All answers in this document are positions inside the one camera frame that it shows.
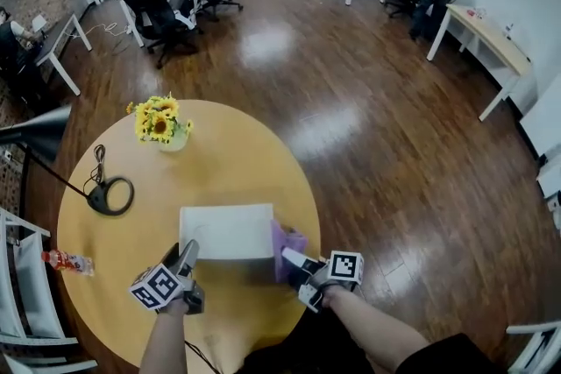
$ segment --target forearm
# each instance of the forearm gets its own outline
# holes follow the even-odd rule
[[[357,344],[382,367],[395,372],[406,358],[429,345],[416,330],[341,287],[325,293],[327,303]]]
[[[159,314],[139,374],[187,374],[184,340],[183,314]]]

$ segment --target person sitting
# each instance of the person sitting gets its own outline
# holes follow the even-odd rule
[[[29,33],[9,18],[10,13],[0,6],[0,76],[10,91],[22,97],[35,114],[57,108],[59,104],[52,99],[48,86],[35,66],[37,52],[25,50],[17,40],[39,42],[40,35]]]

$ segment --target flower vase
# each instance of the flower vase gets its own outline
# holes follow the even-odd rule
[[[189,133],[184,128],[178,127],[175,130],[172,138],[169,139],[169,144],[158,143],[161,152],[178,152],[187,143]]]

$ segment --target black cable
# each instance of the black cable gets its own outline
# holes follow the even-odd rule
[[[86,186],[90,181],[94,181],[97,185],[103,181],[103,161],[105,160],[105,145],[98,145],[94,148],[94,156],[96,157],[97,166],[89,173],[89,178],[84,182],[82,191],[86,194]]]
[[[187,340],[185,340],[185,344],[187,345],[187,347],[189,349],[191,349],[193,352],[195,352],[200,358],[201,360],[203,360],[210,368],[210,370],[212,370],[212,372],[214,372],[214,374],[222,374],[219,370],[217,370],[211,362],[209,362],[209,359],[204,356],[204,354],[202,353],[202,351],[197,348],[194,344],[191,344],[190,342],[188,342]]]

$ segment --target plastic bottle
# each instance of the plastic bottle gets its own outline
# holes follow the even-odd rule
[[[88,276],[94,275],[94,261],[91,258],[75,256],[59,250],[43,251],[41,258],[43,262],[47,262],[55,270],[68,270]]]

